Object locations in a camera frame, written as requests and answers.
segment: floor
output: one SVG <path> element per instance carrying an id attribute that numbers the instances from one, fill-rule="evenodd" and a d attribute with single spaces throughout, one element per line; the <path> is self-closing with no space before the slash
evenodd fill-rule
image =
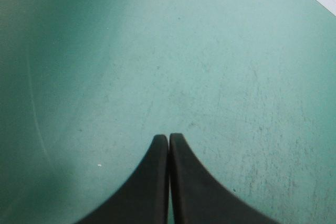
<path id="1" fill-rule="evenodd" d="M 334 223 L 336 17 L 316 0 L 1 3 L 1 223 L 75 222 L 171 132 L 268 216 Z"/>

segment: green linoleum floor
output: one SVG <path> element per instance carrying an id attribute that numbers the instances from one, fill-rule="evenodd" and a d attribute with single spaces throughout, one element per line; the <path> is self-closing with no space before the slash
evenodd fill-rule
<path id="1" fill-rule="evenodd" d="M 1 223 L 78 220 L 172 132 L 281 223 L 336 219 L 336 18 L 315 0 L 0 2 Z"/>

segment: green floor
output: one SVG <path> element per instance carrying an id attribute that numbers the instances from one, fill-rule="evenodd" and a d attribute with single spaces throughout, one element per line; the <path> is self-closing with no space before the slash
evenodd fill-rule
<path id="1" fill-rule="evenodd" d="M 0 3 L 1 223 L 78 220 L 171 132 L 268 216 L 334 223 L 336 17 L 315 0 Z"/>

